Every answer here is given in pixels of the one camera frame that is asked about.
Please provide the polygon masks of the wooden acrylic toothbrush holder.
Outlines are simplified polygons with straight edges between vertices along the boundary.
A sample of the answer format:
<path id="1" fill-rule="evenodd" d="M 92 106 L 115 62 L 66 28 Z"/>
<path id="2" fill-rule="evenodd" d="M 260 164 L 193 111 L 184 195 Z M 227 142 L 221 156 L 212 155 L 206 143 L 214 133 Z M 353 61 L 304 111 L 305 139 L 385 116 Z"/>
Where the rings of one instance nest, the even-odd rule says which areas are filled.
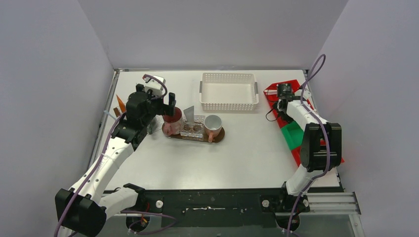
<path id="1" fill-rule="evenodd" d="M 116 117 L 119 117 L 119 116 L 121 115 L 121 111 L 120 111 L 120 109 L 119 109 L 118 107 L 115 107 L 115 108 L 113 109 L 113 111 L 114 111 L 114 113 L 115 113 Z"/>

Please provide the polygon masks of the clear acrylic toothbrush holder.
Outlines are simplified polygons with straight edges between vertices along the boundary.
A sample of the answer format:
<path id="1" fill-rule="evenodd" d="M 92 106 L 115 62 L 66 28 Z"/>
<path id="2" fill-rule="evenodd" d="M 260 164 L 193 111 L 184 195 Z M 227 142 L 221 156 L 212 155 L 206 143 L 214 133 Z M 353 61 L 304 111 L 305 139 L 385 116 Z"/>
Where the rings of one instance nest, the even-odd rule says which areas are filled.
<path id="1" fill-rule="evenodd" d="M 194 121 L 188 122 L 186 116 L 183 116 L 183 123 L 180 131 L 180 135 L 188 138 L 204 138 L 204 115 L 194 115 Z"/>

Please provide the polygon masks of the orange capped toothpaste tube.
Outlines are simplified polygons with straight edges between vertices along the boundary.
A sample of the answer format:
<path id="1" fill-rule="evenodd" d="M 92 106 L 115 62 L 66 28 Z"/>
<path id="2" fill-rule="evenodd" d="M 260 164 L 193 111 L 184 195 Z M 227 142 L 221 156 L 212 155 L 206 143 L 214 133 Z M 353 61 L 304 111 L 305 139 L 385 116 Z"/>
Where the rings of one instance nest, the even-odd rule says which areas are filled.
<path id="1" fill-rule="evenodd" d="M 194 106 L 190 106 L 183 110 L 183 114 L 185 116 L 185 122 L 192 125 L 195 123 L 194 120 Z"/>

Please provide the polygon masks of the light blue toothbrush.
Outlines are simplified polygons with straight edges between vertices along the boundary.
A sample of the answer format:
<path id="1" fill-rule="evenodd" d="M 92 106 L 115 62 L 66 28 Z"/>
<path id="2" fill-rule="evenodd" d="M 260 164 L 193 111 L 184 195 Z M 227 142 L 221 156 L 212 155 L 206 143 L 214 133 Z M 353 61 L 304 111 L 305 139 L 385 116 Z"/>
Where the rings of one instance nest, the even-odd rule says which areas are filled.
<path id="1" fill-rule="evenodd" d="M 110 117 L 110 118 L 112 118 L 113 120 L 117 120 L 118 119 L 118 116 L 114 116 L 114 115 L 112 115 L 109 111 L 107 111 L 107 110 L 104 110 L 103 111 L 103 113 L 106 115 L 106 116 L 108 116 L 108 117 Z"/>

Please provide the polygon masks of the pink ghost pattern mug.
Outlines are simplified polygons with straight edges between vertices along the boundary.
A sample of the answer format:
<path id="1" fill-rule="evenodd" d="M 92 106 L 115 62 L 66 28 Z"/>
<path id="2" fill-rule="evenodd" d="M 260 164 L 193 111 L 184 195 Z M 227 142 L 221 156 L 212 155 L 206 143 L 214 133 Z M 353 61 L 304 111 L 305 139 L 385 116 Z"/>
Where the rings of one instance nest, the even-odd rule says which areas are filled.
<path id="1" fill-rule="evenodd" d="M 163 116 L 164 125 L 162 128 L 163 134 L 166 136 L 172 136 L 172 135 L 179 135 L 182 129 L 183 124 L 183 117 L 182 117 L 182 111 L 178 108 L 174 108 L 174 115 Z"/>

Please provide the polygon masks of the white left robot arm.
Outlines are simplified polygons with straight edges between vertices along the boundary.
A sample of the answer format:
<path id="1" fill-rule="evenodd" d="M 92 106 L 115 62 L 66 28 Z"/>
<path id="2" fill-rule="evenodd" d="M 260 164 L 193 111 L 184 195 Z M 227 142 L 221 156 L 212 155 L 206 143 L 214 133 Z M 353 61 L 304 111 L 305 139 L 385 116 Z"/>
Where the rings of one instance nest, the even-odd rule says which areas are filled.
<path id="1" fill-rule="evenodd" d="M 131 156 L 147 135 L 147 127 L 155 116 L 172 116 L 175 94 L 166 91 L 155 95 L 151 89 L 137 84 L 128 97 L 126 111 L 115 119 L 99 157 L 70 189 L 60 189 L 55 196 L 58 224 L 54 236 L 66 227 L 87 237 L 97 236 L 106 221 L 129 208 L 142 212 L 147 199 L 142 188 L 126 184 L 107 196 L 103 193 L 124 161 Z"/>

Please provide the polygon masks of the orange-pink mug white inside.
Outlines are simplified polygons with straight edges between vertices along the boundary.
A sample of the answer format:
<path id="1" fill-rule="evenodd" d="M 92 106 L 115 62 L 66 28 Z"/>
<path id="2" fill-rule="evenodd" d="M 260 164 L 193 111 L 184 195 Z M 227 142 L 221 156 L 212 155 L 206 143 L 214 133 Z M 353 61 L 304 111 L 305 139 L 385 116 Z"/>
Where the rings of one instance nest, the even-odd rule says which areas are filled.
<path id="1" fill-rule="evenodd" d="M 204 120 L 204 128 L 208 142 L 212 143 L 222 130 L 222 119 L 217 115 L 209 115 Z"/>

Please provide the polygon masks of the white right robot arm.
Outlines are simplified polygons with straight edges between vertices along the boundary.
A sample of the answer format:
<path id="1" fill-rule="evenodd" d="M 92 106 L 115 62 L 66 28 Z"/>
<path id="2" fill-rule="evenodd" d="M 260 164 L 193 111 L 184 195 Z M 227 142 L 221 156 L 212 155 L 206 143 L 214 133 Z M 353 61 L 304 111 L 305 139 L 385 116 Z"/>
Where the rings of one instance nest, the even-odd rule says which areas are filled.
<path id="1" fill-rule="evenodd" d="M 286 212 L 298 205 L 296 196 L 302 195 L 320 177 L 338 167 L 342 161 L 342 127 L 322 118 L 309 103 L 297 96 L 290 83 L 277 85 L 276 110 L 280 116 L 302 129 L 300 165 L 285 182 L 286 193 L 278 198 L 279 207 Z"/>

